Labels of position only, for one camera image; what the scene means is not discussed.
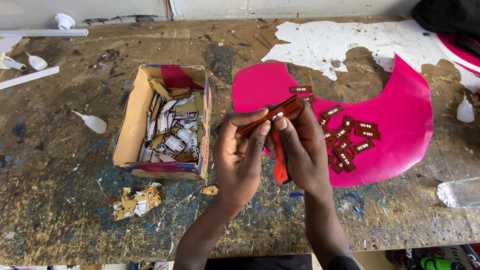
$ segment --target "paint-stained table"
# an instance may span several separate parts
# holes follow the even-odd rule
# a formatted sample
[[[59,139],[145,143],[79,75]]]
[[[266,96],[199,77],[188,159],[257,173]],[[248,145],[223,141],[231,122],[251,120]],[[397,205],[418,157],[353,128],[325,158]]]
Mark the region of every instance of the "paint-stained table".
[[[363,23],[404,19],[330,18]],[[233,111],[235,74],[284,43],[275,31],[285,21],[103,25],[89,27],[87,37],[34,37],[17,46],[12,54],[17,61],[27,63],[28,51],[60,66],[60,73],[0,91],[0,264],[173,260],[183,233],[212,200],[200,188],[216,182],[215,169],[210,158],[205,181],[161,180],[159,207],[143,218],[113,221],[110,205],[122,188],[140,190],[151,181],[131,176],[111,161],[137,68],[143,63],[206,66],[215,126]],[[312,85],[316,96],[344,102],[378,95],[390,75],[363,47],[350,49],[344,64],[348,72],[337,72],[335,82],[319,71],[291,63],[287,67],[300,85]],[[30,66],[25,68],[25,74],[31,72]],[[2,71],[0,81],[21,74]],[[334,189],[353,250],[480,242],[480,213],[448,209],[436,196],[443,181],[480,175],[479,121],[455,119],[465,89],[450,62],[425,64],[421,74],[432,89],[435,128],[423,160],[380,183]],[[468,98],[477,110],[478,98]],[[72,110],[104,119],[107,132],[92,132]],[[312,251],[305,236],[303,197],[289,197],[299,188],[294,183],[278,186],[273,167],[265,156],[257,194],[227,224],[212,257]]]

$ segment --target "fingernail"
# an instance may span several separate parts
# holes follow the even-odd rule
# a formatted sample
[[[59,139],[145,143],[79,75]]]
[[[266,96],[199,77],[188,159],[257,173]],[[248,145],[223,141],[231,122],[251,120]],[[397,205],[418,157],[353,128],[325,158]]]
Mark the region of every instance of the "fingernail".
[[[278,130],[284,130],[287,128],[287,120],[285,118],[278,119],[278,121],[275,121],[275,126],[278,128]]]
[[[270,125],[262,125],[260,127],[260,134],[267,135],[269,130],[270,130]]]

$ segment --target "person's right hand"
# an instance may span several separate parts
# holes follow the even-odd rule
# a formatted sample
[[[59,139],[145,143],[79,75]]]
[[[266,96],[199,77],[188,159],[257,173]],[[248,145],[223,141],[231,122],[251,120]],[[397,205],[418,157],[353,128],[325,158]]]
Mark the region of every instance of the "person's right hand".
[[[287,169],[295,184],[316,199],[331,200],[324,133],[308,102],[302,99],[302,103],[305,108],[295,119],[275,119],[275,129],[287,152]]]

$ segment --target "pink sheet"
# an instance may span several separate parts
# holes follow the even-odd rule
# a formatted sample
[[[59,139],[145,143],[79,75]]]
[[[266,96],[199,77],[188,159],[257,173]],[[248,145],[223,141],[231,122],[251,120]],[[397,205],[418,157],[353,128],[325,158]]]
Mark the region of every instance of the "pink sheet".
[[[430,88],[423,77],[399,56],[385,89],[378,96],[358,102],[339,103],[317,97],[313,109],[320,112],[336,104],[345,109],[334,116],[328,126],[337,129],[343,115],[376,123],[382,140],[373,140],[375,147],[358,154],[353,172],[337,174],[330,168],[332,186],[347,187],[374,183],[394,177],[425,155],[433,133],[433,114]],[[249,112],[277,104],[291,97],[289,86],[298,84],[288,74],[282,62],[257,64],[239,71],[233,81],[232,99],[235,111]],[[353,143],[365,140],[352,132]]]
[[[449,34],[449,33],[437,33],[437,36],[438,36],[438,39],[443,43],[443,45],[445,45],[445,47],[449,51],[451,51],[453,54],[460,57],[465,62],[468,62],[472,65],[477,66],[477,67],[480,67],[480,58],[478,58],[477,55],[475,55],[473,52],[471,52],[470,50],[468,50],[466,48],[460,47],[459,45],[457,45],[455,43],[457,35]],[[474,74],[480,75],[480,72],[474,71],[474,70],[464,66],[462,63],[458,63],[458,62],[456,62],[456,63],[461,65],[462,67],[464,67],[468,71],[470,71]]]

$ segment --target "cardboard box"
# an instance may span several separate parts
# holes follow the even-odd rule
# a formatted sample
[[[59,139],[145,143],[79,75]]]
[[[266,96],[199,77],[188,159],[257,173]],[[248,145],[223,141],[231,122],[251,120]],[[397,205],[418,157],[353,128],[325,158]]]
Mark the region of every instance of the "cardboard box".
[[[200,156],[197,163],[156,162],[137,163],[140,147],[146,134],[147,111],[155,90],[149,80],[163,80],[168,87],[203,90],[204,124],[201,131]],[[113,164],[139,177],[157,179],[204,179],[207,171],[212,93],[205,68],[196,65],[141,65],[127,101],[123,121],[113,153]]]

